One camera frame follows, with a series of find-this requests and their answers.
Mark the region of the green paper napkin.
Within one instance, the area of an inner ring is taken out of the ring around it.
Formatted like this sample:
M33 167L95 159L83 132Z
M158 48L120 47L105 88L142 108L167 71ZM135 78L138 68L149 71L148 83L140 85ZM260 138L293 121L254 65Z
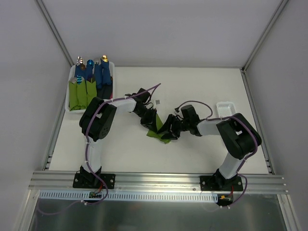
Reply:
M163 126L163 122L161 121L159 115L156 115L156 128L159 130L161 127ZM164 144L168 144L171 142L170 139L163 139L162 138L162 134L157 134L154 131L149 130L146 134L148 137L150 138L156 138L158 140L160 140L161 142L163 142Z

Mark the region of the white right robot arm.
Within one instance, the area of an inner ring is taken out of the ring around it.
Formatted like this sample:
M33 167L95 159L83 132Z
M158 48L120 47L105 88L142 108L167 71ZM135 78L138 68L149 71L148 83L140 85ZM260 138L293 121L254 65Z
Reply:
M200 119L191 104L182 107L181 113L182 116L168 115L157 131L163 139L177 140L185 131L197 137L216 135L221 137L228 151L222 165L212 176L200 177L201 190L242 191L238 172L261 145L262 139L258 132L241 113L223 118Z

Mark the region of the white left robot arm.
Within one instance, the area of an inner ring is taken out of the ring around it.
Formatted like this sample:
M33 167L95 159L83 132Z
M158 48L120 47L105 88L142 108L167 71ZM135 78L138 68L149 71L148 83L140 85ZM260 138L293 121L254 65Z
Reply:
M100 190L115 187L116 175L102 173L103 139L119 113L135 113L143 127L156 132L157 110L146 107L150 99L149 91L141 88L137 93L126 94L123 98L103 100L95 97L91 101L79 121L85 138L85 160L74 176L73 188Z

